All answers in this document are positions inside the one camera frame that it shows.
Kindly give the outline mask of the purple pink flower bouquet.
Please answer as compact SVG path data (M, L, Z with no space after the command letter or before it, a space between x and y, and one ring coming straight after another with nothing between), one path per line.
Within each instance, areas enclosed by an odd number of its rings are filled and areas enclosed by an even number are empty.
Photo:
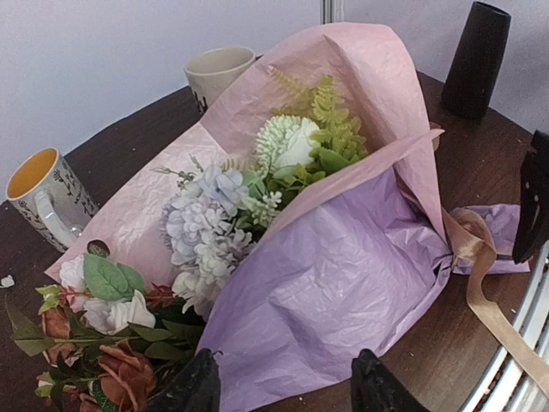
M250 411L348 379L363 348L386 353L452 270L470 270L443 227L432 140L413 60L390 28L334 23L282 41L152 160L186 168L249 155L289 102L277 76L334 78L368 156L307 188L214 303L200 344L220 351L220 407Z

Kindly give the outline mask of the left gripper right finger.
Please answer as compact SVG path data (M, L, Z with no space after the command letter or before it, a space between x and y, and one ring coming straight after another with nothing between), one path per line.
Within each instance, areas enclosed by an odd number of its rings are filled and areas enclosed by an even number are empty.
M352 412L429 412L368 348L352 361Z

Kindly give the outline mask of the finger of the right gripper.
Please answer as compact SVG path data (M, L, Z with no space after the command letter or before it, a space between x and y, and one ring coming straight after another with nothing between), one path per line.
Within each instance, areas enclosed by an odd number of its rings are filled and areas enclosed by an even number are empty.
M521 165L520 220L512 257L524 263L548 241L548 134L536 130Z

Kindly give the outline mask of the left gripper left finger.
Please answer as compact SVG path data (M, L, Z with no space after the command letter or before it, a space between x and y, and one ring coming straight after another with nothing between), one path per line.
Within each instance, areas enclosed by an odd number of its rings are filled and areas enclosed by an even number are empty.
M219 411L221 384L219 366L214 358L218 353L201 349L149 402L146 411Z

